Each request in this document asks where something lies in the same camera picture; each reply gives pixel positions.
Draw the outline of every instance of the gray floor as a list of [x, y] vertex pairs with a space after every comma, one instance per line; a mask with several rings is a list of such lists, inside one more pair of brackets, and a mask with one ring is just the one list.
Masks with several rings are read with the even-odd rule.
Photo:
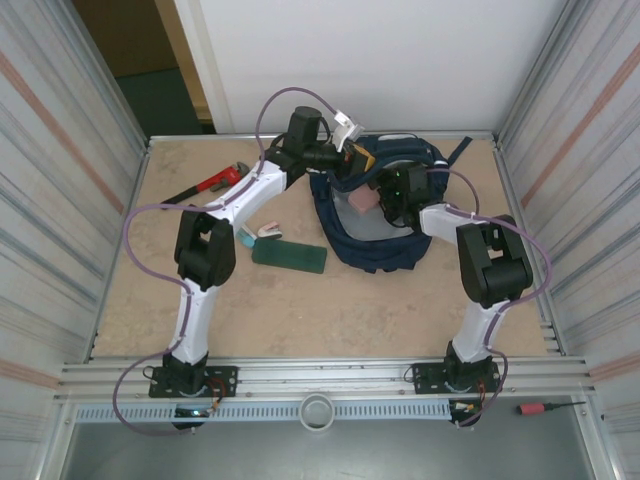
[[227, 423], [146, 438], [116, 424], [79, 425], [64, 478], [593, 478], [573, 410], [519, 417], [522, 402], [499, 401], [473, 432], [443, 421], [343, 421], [318, 435], [293, 422]]

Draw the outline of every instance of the teal object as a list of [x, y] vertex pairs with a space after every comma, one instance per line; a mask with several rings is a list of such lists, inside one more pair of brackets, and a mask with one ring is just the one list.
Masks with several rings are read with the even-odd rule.
[[251, 260], [260, 265], [323, 273], [327, 261], [327, 249], [301, 243], [258, 238], [251, 253]]
[[253, 246], [256, 244], [256, 241], [253, 239], [253, 237], [242, 228], [238, 230], [238, 233], [236, 233], [236, 237], [238, 237], [238, 240], [240, 240], [242, 244], [247, 248], [253, 248]]

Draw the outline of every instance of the screwdriver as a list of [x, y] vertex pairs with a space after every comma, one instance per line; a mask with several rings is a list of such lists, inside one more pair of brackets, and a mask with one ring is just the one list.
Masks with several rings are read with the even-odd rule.
[[568, 407], [570, 405], [582, 405], [587, 402], [575, 403], [523, 403], [516, 407], [516, 412], [520, 415], [538, 415], [539, 413], [549, 412], [560, 407]]

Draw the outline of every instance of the corrugated metal wall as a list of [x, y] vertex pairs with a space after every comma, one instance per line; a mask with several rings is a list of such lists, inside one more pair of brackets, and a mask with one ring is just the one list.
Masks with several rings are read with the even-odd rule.
[[70, 8], [0, 3], [3, 480], [37, 468], [57, 376], [83, 360], [145, 153]]
[[586, 356], [627, 477], [640, 478], [640, 2], [578, 3], [503, 155], [552, 256], [566, 347]]

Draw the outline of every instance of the green sponge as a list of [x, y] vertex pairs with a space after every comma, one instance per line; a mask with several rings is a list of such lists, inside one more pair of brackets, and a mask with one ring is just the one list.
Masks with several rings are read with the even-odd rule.
[[301, 243], [258, 238], [251, 253], [251, 260], [253, 263], [272, 267], [323, 273], [324, 264], [327, 261], [327, 249]]

